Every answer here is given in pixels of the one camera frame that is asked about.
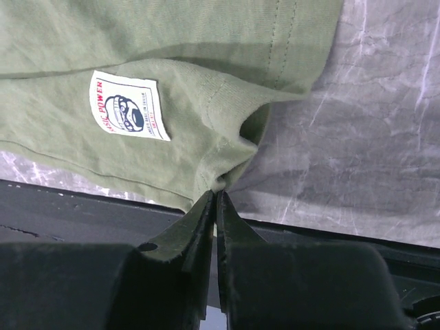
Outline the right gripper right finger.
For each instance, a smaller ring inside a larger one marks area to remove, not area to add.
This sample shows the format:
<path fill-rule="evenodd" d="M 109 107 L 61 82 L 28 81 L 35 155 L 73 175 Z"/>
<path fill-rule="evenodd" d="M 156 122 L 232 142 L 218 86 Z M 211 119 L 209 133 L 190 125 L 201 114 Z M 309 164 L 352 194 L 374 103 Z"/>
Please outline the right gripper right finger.
<path fill-rule="evenodd" d="M 217 195 L 221 309 L 229 329 L 407 329 L 384 259 L 363 243 L 268 243 Z"/>

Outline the green printed tank top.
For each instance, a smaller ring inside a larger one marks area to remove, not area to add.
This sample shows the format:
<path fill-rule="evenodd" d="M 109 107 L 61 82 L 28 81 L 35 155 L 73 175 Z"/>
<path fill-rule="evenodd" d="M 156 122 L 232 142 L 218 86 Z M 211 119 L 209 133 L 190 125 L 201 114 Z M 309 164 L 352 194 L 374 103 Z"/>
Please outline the green printed tank top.
<path fill-rule="evenodd" d="M 321 75 L 341 1 L 2 1 L 1 148 L 189 210 Z"/>

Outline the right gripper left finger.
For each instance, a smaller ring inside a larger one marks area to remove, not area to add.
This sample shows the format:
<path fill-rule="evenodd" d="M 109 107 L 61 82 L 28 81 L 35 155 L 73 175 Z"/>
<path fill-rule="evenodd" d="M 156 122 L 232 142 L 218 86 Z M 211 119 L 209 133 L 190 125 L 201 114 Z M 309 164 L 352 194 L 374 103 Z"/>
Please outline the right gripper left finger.
<path fill-rule="evenodd" d="M 206 317 L 214 195 L 126 244 L 1 245 L 2 329 L 198 329 Z"/>

